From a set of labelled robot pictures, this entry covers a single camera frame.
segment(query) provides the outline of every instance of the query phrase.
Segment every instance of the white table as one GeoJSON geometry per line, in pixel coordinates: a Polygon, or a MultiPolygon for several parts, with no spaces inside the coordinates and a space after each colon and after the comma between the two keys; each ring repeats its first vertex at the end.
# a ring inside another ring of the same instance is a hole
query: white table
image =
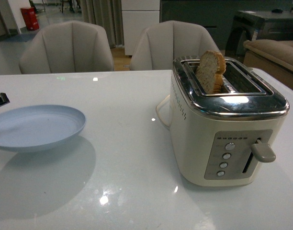
{"type": "Polygon", "coordinates": [[[0,113],[62,104],[87,117],[81,134],[56,149],[0,150],[0,230],[293,230],[293,91],[256,72],[289,100],[290,113],[272,146],[277,160],[252,184],[228,189],[180,175],[155,113],[171,71],[0,76],[11,101],[0,113]]]}

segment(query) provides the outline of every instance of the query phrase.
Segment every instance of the toaster control panel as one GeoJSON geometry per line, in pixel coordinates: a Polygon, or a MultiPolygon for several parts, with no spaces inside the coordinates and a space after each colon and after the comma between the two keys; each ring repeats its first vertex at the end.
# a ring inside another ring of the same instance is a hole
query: toaster control panel
{"type": "Polygon", "coordinates": [[[271,129],[217,132],[204,178],[233,180],[250,177],[258,163],[250,147],[258,139],[267,143],[272,132],[271,129]]]}

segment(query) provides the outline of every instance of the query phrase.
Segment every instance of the sofa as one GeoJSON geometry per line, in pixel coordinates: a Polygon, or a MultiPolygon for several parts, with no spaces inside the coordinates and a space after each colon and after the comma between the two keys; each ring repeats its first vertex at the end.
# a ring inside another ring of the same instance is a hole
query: sofa
{"type": "Polygon", "coordinates": [[[243,64],[262,69],[293,90],[293,41],[245,41],[243,64]]]}

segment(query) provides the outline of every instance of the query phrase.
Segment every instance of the curtain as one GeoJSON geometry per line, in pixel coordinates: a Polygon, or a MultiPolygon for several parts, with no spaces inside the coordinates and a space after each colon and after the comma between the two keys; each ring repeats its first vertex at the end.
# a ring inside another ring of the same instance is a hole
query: curtain
{"type": "Polygon", "coordinates": [[[80,0],[84,22],[102,26],[111,48],[124,45],[121,0],[80,0]]]}

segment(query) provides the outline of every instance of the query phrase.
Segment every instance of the plate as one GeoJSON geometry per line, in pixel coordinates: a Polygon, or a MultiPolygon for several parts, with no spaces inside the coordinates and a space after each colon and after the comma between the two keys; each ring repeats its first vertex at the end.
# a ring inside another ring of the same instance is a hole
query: plate
{"type": "Polygon", "coordinates": [[[34,152],[52,149],[77,136],[85,115],[63,105],[35,105],[0,114],[0,149],[34,152]]]}

